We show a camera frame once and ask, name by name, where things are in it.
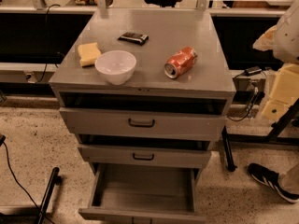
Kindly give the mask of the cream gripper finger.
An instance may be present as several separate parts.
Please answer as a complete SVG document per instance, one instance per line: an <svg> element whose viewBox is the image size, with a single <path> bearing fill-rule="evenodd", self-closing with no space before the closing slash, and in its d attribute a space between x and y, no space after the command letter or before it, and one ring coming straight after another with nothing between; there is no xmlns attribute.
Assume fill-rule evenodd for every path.
<svg viewBox="0 0 299 224"><path fill-rule="evenodd" d="M262 115L279 120L299 98L299 65L284 63L275 73L275 79Z"/></svg>
<svg viewBox="0 0 299 224"><path fill-rule="evenodd" d="M254 49L260 51L272 50L274 47L274 34L277 27L276 25L267 29L252 45Z"/></svg>

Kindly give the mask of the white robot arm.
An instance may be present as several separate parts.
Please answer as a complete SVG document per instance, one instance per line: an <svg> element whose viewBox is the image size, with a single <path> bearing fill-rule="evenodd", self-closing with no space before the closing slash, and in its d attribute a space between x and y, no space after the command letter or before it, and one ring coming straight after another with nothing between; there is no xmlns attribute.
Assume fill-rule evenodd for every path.
<svg viewBox="0 0 299 224"><path fill-rule="evenodd" d="M272 50L273 56L283 61L262 110L265 118L278 120L299 98L299 0L295 0L278 23L266 30L252 47Z"/></svg>

